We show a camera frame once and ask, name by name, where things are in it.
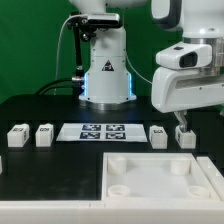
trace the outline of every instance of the green backdrop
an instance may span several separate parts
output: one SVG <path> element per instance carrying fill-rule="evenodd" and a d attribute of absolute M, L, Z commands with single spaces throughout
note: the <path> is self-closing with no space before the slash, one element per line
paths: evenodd
<path fill-rule="evenodd" d="M 136 70 L 152 80 L 157 68 L 155 54 L 181 39 L 180 33 L 160 30 L 150 18 L 150 4 L 125 11 L 127 51 Z M 75 8 L 68 0 L 0 1 L 0 102 L 18 94 L 33 94 L 55 79 L 59 32 Z M 121 15 L 124 10 L 110 10 Z M 59 78 L 75 70 L 73 34 L 62 40 Z M 82 44 L 85 70 L 89 66 L 89 44 Z M 150 86 L 134 79 L 137 95 L 150 95 Z"/>

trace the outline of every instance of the black cable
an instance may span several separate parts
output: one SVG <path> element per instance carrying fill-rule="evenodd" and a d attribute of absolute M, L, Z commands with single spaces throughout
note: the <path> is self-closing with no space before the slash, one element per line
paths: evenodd
<path fill-rule="evenodd" d="M 51 86 L 46 88 L 40 95 L 44 95 L 46 92 L 52 89 L 66 89 L 66 88 L 74 88 L 74 85 L 64 85 L 64 86 Z"/>
<path fill-rule="evenodd" d="M 41 87 L 36 93 L 35 95 L 40 95 L 40 93 L 45 90 L 46 88 L 48 88 L 49 86 L 52 86 L 52 85 L 55 85 L 55 84 L 58 84 L 58 83 L 62 83 L 62 82 L 72 82 L 72 79 L 71 78 L 63 78 L 63 79 L 58 79 L 58 80 L 55 80 L 53 82 L 50 82 L 46 85 L 44 85 L 43 87 Z"/>

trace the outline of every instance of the white paper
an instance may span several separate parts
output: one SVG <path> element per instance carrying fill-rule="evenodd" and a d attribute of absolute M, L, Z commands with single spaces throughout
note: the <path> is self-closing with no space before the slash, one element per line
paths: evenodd
<path fill-rule="evenodd" d="M 67 124 L 57 141 L 147 142 L 142 124 Z"/>

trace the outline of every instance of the black tabletop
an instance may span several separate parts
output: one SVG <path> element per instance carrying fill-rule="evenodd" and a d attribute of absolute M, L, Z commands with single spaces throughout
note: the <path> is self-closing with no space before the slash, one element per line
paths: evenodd
<path fill-rule="evenodd" d="M 188 112 L 187 120 L 197 135 L 196 149 L 181 149 L 175 141 L 178 125 L 173 113 L 156 111 L 148 97 L 119 111 L 82 107 L 72 96 L 15 96 L 0 105 L 0 200 L 100 200 L 104 152 L 193 153 L 208 156 L 224 174 L 224 119 L 215 108 Z M 30 125 L 23 148 L 7 147 L 7 132 L 15 125 Z M 54 124 L 49 148 L 37 148 L 35 132 L 40 124 Z M 64 123 L 134 123 L 163 126 L 168 134 L 166 150 L 152 149 L 150 142 L 56 142 Z"/>

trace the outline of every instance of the white cube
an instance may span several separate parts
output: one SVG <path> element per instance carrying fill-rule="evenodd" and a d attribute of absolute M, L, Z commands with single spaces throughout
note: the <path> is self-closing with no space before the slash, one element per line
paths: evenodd
<path fill-rule="evenodd" d="M 149 140 L 153 149 L 167 149 L 168 136 L 163 127 L 151 126 L 149 129 Z"/>
<path fill-rule="evenodd" d="M 179 126 L 175 131 L 175 139 L 182 149 L 195 149 L 196 135 L 193 131 L 182 132 Z"/>
<path fill-rule="evenodd" d="M 36 146 L 50 147 L 54 138 L 54 126 L 52 124 L 40 125 L 36 132 Z"/>
<path fill-rule="evenodd" d="M 28 124 L 15 125 L 7 134 L 8 147 L 23 147 L 29 139 L 29 133 Z"/>

